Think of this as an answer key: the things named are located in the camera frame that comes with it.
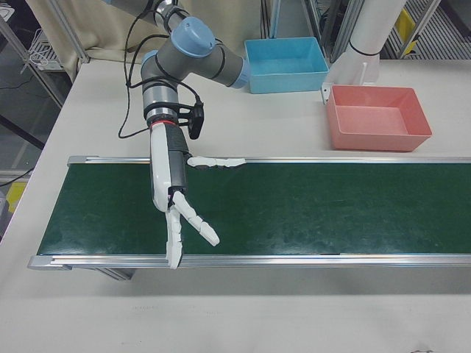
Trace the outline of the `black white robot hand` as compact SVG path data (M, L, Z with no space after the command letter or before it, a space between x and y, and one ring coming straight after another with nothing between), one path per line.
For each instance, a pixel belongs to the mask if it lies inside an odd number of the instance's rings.
M244 158L192 157L185 136L175 123L162 120L150 126L150 167L152 176L152 199L156 208L166 217L166 260L176 269L183 254L181 222L184 218L210 245L219 244L216 231L197 215L188 203L186 168L224 167L233 168L245 164Z

